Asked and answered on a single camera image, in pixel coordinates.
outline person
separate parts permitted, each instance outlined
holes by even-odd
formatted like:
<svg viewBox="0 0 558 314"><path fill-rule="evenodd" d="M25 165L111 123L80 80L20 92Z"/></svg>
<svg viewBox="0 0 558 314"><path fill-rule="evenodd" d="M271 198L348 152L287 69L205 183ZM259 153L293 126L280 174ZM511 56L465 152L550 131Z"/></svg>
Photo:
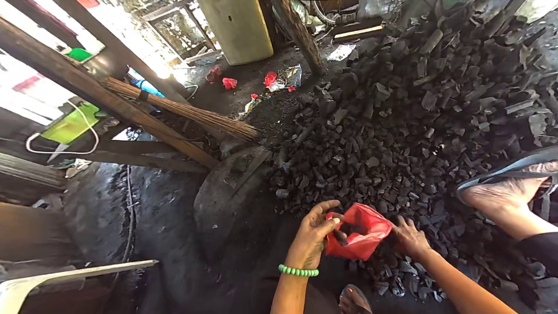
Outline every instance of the person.
<svg viewBox="0 0 558 314"><path fill-rule="evenodd" d="M558 161L528 166L522 171L552 173L558 170ZM556 273L558 227L541 219L529 210L528 202L535 196L548 177L508 178L499 183L480 184L463 191L461 198L476 207L516 240L530 256L539 259L549 272ZM325 236L343 220L334 214L325 215L330 208L340 205L337 200L319 203L302 220L300 228L288 250L284 265L294 269L317 269ZM412 220L398 217L399 226L393 226L397 239L413 260L421 263L436 280L461 314L516 313L479 284L449 264L432 249L423 231L415 228ZM308 277L282 273L275 291L271 314L303 313ZM372 313L364 294L348 285L341 293L339 309L343 314Z"/></svg>

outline bamboo broom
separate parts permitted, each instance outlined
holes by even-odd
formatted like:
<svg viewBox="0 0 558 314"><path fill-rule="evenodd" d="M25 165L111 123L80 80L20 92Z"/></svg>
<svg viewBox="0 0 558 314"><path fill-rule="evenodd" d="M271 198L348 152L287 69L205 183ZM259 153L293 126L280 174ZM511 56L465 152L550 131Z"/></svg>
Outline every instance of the bamboo broom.
<svg viewBox="0 0 558 314"><path fill-rule="evenodd" d="M105 80L104 85L114 92L132 98L138 98L141 93L139 88L111 77ZM258 129L246 122L233 120L212 111L199 109L188 103L174 102L170 99L153 94L147 96L147 102L242 140L253 140L258 138Z"/></svg>

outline charcoal pile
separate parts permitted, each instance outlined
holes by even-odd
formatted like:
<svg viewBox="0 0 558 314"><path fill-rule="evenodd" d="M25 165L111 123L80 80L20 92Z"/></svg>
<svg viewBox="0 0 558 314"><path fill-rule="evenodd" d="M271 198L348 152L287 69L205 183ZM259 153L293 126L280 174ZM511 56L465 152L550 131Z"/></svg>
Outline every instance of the charcoal pile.
<svg viewBox="0 0 558 314"><path fill-rule="evenodd" d="M406 30L386 27L383 37L363 41L342 73L299 97L295 127L272 148L270 184L284 202L280 213L302 216L335 198L345 209L359 202L389 219L412 218L467 276L524 291L534 306L542 264L513 249L454 191L558 141L558 74L535 64L533 43L544 30L525 36L522 17L502 26L479 14L469 5L436 6ZM384 243L354 263L379 294L445 297L422 265Z"/></svg>

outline red plastic bag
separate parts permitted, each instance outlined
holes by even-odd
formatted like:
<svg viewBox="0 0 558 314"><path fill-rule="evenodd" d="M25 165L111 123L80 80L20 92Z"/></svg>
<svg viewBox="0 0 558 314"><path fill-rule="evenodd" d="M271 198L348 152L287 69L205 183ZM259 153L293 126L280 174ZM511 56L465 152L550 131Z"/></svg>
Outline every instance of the red plastic bag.
<svg viewBox="0 0 558 314"><path fill-rule="evenodd" d="M209 82L209 84L213 84L221 78L221 75L223 75L223 73L221 72L221 68L216 65L215 68L209 70L209 73L205 76L205 79Z"/></svg>
<svg viewBox="0 0 558 314"><path fill-rule="evenodd" d="M275 82L277 80L277 73L269 71L266 74L266 78L263 81L263 83L266 85L266 87L271 86L271 83Z"/></svg>
<svg viewBox="0 0 558 314"><path fill-rule="evenodd" d="M332 216L333 213L331 212L326 215L326 218L329 219ZM391 232L391 222L370 206L359 203L354 203L344 216L344 222L363 227L367 234L352 233L347 235L348 244L341 246L335 239L333 232L330 232L326 236L328 245L325 253L347 259L368 260L378 244Z"/></svg>
<svg viewBox="0 0 558 314"><path fill-rule="evenodd" d="M223 85L225 85L226 90L235 88L237 86L237 80L230 79L230 78L223 78Z"/></svg>

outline foot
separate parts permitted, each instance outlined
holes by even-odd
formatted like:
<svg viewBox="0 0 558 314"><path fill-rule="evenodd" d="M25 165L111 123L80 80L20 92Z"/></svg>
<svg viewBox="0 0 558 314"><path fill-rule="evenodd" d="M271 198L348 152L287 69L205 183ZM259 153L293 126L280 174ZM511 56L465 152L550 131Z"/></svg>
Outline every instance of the foot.
<svg viewBox="0 0 558 314"><path fill-rule="evenodd" d="M522 169L527 172L554 172L558 161L530 165ZM481 210L498 208L526 208L546 178L508 178L499 183L481 184L463 191L463 200Z"/></svg>
<svg viewBox="0 0 558 314"><path fill-rule="evenodd" d="M372 313L368 302L353 288L347 288L347 294L339 296L339 308L342 314L367 314L362 311L362 308Z"/></svg>

